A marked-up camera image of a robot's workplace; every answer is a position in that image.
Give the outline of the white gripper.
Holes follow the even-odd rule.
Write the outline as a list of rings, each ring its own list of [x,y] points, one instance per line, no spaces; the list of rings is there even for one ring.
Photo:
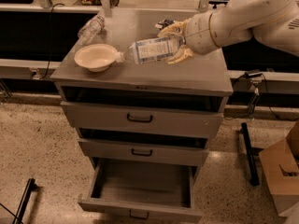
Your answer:
[[[170,35],[185,36],[186,45],[181,46],[178,52],[166,60],[168,64],[175,64],[200,55],[206,55],[219,47],[213,41],[209,26],[212,13],[199,13],[185,21],[175,21],[163,28],[158,37]]]

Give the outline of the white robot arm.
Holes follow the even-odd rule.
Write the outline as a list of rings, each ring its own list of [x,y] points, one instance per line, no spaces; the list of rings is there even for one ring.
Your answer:
[[[219,10],[174,22],[158,36],[178,35],[185,39],[170,63],[179,63],[196,54],[206,55],[252,38],[272,49],[299,56],[299,31],[294,25],[298,18],[296,0],[229,0]]]

